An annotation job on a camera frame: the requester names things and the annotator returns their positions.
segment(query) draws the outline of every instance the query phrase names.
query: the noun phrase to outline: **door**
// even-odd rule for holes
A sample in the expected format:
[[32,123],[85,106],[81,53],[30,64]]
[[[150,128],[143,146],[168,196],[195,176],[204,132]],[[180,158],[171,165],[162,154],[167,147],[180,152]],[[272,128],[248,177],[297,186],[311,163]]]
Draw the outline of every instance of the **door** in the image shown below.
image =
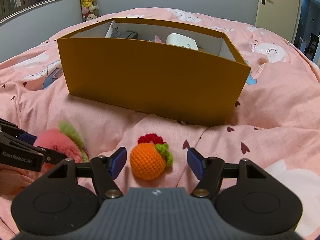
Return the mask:
[[300,0],[259,0],[256,27],[292,41],[297,32],[300,8]]

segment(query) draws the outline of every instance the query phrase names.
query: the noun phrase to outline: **crocheted orange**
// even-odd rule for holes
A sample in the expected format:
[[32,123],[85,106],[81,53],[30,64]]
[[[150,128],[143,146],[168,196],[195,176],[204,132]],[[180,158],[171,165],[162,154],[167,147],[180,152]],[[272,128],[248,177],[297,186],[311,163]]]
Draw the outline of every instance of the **crocheted orange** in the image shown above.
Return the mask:
[[138,178],[150,180],[158,177],[166,166],[172,165],[172,154],[168,152],[168,144],[161,137],[148,134],[140,137],[138,145],[130,154],[132,173]]

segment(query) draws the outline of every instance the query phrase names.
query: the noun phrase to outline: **cardboard box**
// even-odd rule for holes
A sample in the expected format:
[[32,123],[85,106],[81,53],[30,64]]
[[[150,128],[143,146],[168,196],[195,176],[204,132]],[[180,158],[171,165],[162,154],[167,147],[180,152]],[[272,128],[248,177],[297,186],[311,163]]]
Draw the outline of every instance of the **cardboard box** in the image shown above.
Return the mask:
[[[138,40],[105,38],[114,20]],[[170,33],[202,51],[151,42]],[[71,95],[204,126],[223,125],[250,72],[222,32],[143,18],[112,18],[58,39]]]

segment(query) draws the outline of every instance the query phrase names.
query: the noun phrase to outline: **green crochet trim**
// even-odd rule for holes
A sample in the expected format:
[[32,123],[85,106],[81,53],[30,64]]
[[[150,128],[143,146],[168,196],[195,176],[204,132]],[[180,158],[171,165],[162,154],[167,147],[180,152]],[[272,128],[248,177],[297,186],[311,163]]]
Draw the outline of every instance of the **green crochet trim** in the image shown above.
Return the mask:
[[162,157],[164,157],[165,162],[166,162],[166,167],[170,167],[173,164],[173,156],[171,154],[171,152],[169,152],[169,145],[167,143],[164,144],[160,144],[157,143],[155,145],[155,148],[157,150],[158,153],[160,153],[160,155]]
[[83,150],[84,143],[81,139],[80,134],[73,128],[71,124],[65,121],[59,122],[59,130],[62,132],[64,135],[68,136],[79,148],[81,155],[82,155],[82,160],[84,162],[89,162],[89,158],[85,151]]

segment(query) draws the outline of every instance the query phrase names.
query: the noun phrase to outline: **white container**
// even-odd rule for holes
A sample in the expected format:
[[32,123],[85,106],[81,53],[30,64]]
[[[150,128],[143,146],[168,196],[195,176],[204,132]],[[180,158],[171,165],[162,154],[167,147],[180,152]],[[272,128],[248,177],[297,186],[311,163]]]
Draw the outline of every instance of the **white container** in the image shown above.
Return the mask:
[[169,34],[165,43],[188,48],[188,49],[198,50],[198,46],[194,39],[189,38],[187,36],[183,36],[181,34],[177,34],[177,33]]

